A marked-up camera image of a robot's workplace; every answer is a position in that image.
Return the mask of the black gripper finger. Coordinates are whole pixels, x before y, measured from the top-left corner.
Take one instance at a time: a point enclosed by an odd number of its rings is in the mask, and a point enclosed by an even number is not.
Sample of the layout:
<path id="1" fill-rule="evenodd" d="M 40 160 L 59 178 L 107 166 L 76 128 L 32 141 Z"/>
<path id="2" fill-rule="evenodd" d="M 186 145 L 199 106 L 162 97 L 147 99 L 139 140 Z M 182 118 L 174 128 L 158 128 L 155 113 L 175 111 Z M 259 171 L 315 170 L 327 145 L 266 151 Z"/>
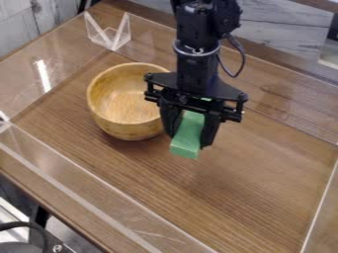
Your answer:
<path id="1" fill-rule="evenodd" d="M 200 148 L 210 146 L 219 130 L 221 120 L 218 115 L 204 115 L 204 125 L 200 132 Z"/>
<path id="2" fill-rule="evenodd" d="M 182 122 L 183 110 L 166 99 L 160 99 L 160 115 L 166 133 L 174 137 Z"/>

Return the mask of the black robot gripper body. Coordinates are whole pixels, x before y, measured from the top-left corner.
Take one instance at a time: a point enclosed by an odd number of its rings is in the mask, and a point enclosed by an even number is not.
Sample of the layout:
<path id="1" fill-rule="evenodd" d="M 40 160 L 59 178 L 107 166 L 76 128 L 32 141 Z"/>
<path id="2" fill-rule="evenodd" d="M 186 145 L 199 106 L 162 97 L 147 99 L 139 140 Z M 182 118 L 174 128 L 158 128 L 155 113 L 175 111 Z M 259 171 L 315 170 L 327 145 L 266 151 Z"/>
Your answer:
<path id="1" fill-rule="evenodd" d="M 218 115 L 221 123 L 241 122 L 249 95 L 227 84 L 218 68 L 225 68 L 221 60 L 221 46 L 213 48 L 174 48 L 176 71 L 148 72 L 146 100 L 160 107 L 160 99 L 168 100 L 183 111 Z"/>

